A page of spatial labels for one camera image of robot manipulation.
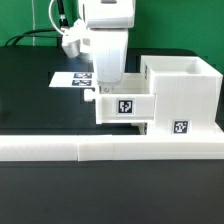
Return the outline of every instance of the white base platform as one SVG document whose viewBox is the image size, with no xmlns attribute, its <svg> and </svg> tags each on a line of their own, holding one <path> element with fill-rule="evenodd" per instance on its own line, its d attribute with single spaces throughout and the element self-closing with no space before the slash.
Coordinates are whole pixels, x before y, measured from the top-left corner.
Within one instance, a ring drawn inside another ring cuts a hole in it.
<svg viewBox="0 0 224 224">
<path fill-rule="evenodd" d="M 0 137 L 0 161 L 167 159 L 224 159 L 224 134 Z"/>
</svg>

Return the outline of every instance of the black cable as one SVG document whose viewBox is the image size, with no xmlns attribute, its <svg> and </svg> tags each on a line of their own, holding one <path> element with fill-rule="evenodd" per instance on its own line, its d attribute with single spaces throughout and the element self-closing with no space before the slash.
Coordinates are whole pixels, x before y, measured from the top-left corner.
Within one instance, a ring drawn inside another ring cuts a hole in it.
<svg viewBox="0 0 224 224">
<path fill-rule="evenodd" d="M 62 0 L 57 0 L 58 3 L 58 12 L 60 15 L 59 24 L 60 27 L 68 27 L 68 20 L 65 15 L 64 4 Z"/>
<path fill-rule="evenodd" d="M 17 36 L 18 38 L 14 38 L 16 39 L 15 41 L 13 41 L 13 43 L 11 45 L 15 46 L 23 37 L 25 37 L 26 35 L 30 35 L 30 34 L 34 34 L 34 33 L 45 33 L 45 32 L 54 32 L 55 29 L 54 28 L 46 28 L 46 29 L 37 29 L 37 30 L 30 30 L 27 31 L 25 33 L 23 33 L 22 35 Z"/>
<path fill-rule="evenodd" d="M 9 40 L 7 40 L 7 42 L 5 43 L 5 47 L 7 47 L 8 46 L 8 44 L 12 41 L 12 40 L 14 40 L 14 39 L 19 39 L 19 40 L 21 40 L 22 38 L 24 38 L 24 37 L 39 37 L 39 38 L 60 38 L 61 36 L 46 36 L 46 35 L 35 35 L 35 34 L 23 34 L 23 35 L 18 35 L 18 36 L 14 36 L 14 37 L 12 37 L 12 38 L 10 38 Z"/>
</svg>

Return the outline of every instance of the black tabletop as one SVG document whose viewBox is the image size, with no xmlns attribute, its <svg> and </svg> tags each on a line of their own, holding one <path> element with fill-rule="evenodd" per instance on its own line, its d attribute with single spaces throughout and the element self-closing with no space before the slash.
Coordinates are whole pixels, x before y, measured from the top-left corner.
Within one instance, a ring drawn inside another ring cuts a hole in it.
<svg viewBox="0 0 224 224">
<path fill-rule="evenodd" d="M 141 54 L 170 53 L 129 50 L 126 71 L 138 71 Z M 136 133 L 127 124 L 96 126 L 81 90 L 49 89 L 52 72 L 65 69 L 92 64 L 53 47 L 0 48 L 2 135 Z M 0 163 L 3 224 L 223 224 L 223 209 L 222 160 Z"/>
</svg>

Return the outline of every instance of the white robot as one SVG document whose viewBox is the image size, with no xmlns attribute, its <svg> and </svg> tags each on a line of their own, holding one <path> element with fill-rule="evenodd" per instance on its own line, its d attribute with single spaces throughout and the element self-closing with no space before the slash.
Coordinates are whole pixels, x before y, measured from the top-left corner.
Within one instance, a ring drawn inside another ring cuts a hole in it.
<svg viewBox="0 0 224 224">
<path fill-rule="evenodd" d="M 85 88 L 97 124 L 131 123 L 141 135 L 0 136 L 0 161 L 224 159 L 218 71 L 199 57 L 143 55 L 140 73 L 126 74 L 134 0 L 80 0 L 81 20 L 64 30 L 53 2 L 65 52 L 86 57 L 91 47 L 94 73 L 56 72 L 50 87 Z"/>
<path fill-rule="evenodd" d="M 79 13 L 82 20 L 65 30 L 62 46 L 76 57 L 91 43 L 95 91 L 87 89 L 85 99 L 96 101 L 97 124 L 132 123 L 146 135 L 219 130 L 222 75 L 200 58 L 142 56 L 141 73 L 124 74 L 134 0 L 79 0 Z"/>
</svg>

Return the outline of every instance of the cable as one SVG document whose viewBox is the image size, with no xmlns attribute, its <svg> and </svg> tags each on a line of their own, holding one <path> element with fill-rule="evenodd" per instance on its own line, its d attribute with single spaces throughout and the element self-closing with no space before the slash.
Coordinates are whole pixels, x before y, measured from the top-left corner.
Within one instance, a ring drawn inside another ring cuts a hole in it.
<svg viewBox="0 0 224 224">
<path fill-rule="evenodd" d="M 57 0 L 58 3 L 58 12 L 60 15 L 59 24 L 60 27 L 68 27 L 68 20 L 65 15 L 64 4 L 62 0 Z"/>
<path fill-rule="evenodd" d="M 27 31 L 25 33 L 23 33 L 22 35 L 18 36 L 18 39 L 16 39 L 12 45 L 16 45 L 24 36 L 23 35 L 28 35 L 28 34 L 34 34 L 34 33 L 45 33 L 45 32 L 53 32 L 55 31 L 54 28 L 47 28 L 47 29 L 37 29 L 37 30 L 30 30 Z"/>
<path fill-rule="evenodd" d="M 22 35 L 18 35 L 18 36 L 15 36 L 15 37 L 12 37 L 12 38 L 10 38 L 9 40 L 7 40 L 7 42 L 5 43 L 5 47 L 7 47 L 8 46 L 8 44 L 12 41 L 12 40 L 14 40 L 14 39 L 16 39 L 16 41 L 17 41 L 17 39 L 19 39 L 19 40 L 21 40 L 22 38 L 24 38 L 24 37 L 40 37 L 40 38 L 59 38 L 59 37 L 61 37 L 61 36 L 46 36 L 46 35 L 35 35 L 35 34 L 22 34 Z"/>
<path fill-rule="evenodd" d="M 56 26 L 53 17 L 52 17 L 52 5 L 55 2 L 55 0 L 51 0 L 50 4 L 49 4 L 49 8 L 48 8 L 48 15 L 49 15 L 49 19 L 51 21 L 52 26 L 55 28 L 55 30 L 58 31 L 58 33 L 60 33 L 61 35 L 64 35 L 64 33 Z"/>
</svg>

